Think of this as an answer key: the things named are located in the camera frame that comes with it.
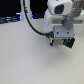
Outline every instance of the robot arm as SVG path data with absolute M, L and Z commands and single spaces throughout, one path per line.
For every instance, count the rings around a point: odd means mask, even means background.
M 47 36 L 51 39 L 51 43 L 54 39 L 63 39 L 64 45 L 70 48 L 73 46 L 74 24 L 84 25 L 84 15 L 81 13 L 84 0 L 74 0 L 73 2 L 71 0 L 48 0 L 48 9 L 44 16 L 44 33 L 37 31 L 32 26 L 26 14 L 25 0 L 23 0 L 23 5 L 26 19 L 36 33 Z

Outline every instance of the camera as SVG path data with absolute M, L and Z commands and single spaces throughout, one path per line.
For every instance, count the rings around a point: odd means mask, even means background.
M 71 0 L 48 0 L 47 5 L 51 14 L 67 15 L 72 9 Z

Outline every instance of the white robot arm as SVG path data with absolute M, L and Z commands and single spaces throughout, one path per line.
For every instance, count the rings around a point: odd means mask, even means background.
M 81 13 L 84 0 L 48 0 L 48 9 L 45 11 L 43 30 L 44 33 L 37 31 L 30 23 L 26 10 L 25 0 L 23 0 L 26 19 L 31 28 L 38 34 L 50 38 L 53 45 L 55 39 L 63 39 L 64 45 L 72 48 L 74 39 L 74 27 L 84 25 L 84 14 Z

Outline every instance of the white table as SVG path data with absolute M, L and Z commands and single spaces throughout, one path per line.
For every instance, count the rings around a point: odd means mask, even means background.
M 72 49 L 51 47 L 26 21 L 0 24 L 0 84 L 84 84 L 84 33 L 75 38 Z

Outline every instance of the cable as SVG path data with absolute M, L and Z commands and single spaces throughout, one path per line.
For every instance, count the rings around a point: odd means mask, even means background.
M 36 30 L 36 29 L 32 26 L 31 22 L 29 21 L 29 18 L 28 18 L 28 16 L 27 16 L 27 11 L 26 11 L 26 9 L 25 9 L 25 8 L 26 8 L 26 6 L 25 6 L 25 0 L 23 0 L 23 7 L 24 7 L 24 13 L 25 13 L 27 22 L 28 22 L 28 24 L 30 25 L 30 27 L 31 27 L 36 33 L 38 33 L 38 34 L 40 34 L 40 35 L 43 35 L 43 36 L 46 36 L 46 33 L 41 33 L 41 32 L 39 32 L 38 30 Z

